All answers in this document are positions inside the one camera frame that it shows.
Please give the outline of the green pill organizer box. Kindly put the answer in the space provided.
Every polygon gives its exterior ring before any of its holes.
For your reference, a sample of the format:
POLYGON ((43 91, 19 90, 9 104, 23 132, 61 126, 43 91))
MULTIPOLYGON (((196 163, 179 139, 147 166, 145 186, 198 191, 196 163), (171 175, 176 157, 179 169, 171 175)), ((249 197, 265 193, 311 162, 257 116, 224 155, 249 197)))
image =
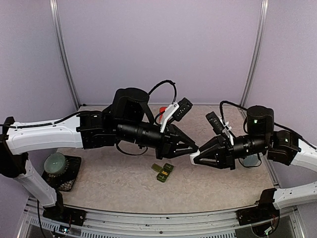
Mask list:
POLYGON ((167 178, 174 170, 174 166, 169 163, 165 163, 162 167, 154 163, 152 164, 151 168, 158 173, 157 180, 163 183, 166 182, 167 178))

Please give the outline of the small white bottle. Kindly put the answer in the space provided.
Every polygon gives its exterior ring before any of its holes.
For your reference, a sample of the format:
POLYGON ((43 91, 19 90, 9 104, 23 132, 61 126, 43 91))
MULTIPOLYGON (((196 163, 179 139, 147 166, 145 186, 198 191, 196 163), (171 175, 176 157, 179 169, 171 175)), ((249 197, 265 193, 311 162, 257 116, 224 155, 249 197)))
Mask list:
POLYGON ((200 151, 197 151, 197 152, 192 153, 192 154, 189 155, 191 164, 193 164, 193 165, 196 165, 196 164, 197 164, 197 163, 195 163, 194 159, 195 159, 197 156, 199 156, 199 155, 200 155, 200 151))

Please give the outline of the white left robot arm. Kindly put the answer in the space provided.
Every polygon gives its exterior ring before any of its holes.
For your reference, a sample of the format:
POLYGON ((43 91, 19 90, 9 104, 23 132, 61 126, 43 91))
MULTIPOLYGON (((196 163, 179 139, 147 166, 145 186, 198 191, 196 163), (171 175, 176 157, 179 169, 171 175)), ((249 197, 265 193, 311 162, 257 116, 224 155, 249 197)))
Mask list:
POLYGON ((138 88, 118 89, 110 106, 102 111, 80 111, 63 119, 16 122, 8 117, 0 136, 0 172, 17 179, 58 220, 69 216, 62 195, 34 170, 28 152, 53 148, 96 149, 121 141, 154 148, 158 159, 197 155, 196 143, 173 124, 191 109, 187 99, 171 103, 156 124, 148 102, 138 88))

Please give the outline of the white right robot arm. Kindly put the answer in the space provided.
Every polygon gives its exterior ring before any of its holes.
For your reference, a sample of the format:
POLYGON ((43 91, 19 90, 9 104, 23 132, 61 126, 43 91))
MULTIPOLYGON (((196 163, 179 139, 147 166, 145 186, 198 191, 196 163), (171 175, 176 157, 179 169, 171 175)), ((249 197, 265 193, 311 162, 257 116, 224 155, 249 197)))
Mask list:
MULTIPOLYGON (((217 169, 235 169, 235 161, 260 154, 284 165, 299 166, 317 172, 317 147, 300 134, 274 122, 274 111, 264 106, 252 106, 245 110, 243 124, 245 135, 234 137, 223 116, 222 105, 233 103, 222 101, 219 105, 221 116, 215 112, 206 115, 216 136, 190 154, 193 165, 204 165, 217 169), (284 130, 274 131, 277 126, 284 130)), ((291 188, 271 188, 261 193, 253 215, 264 220, 272 213, 273 207, 280 210, 289 206, 317 201, 317 182, 291 188)))

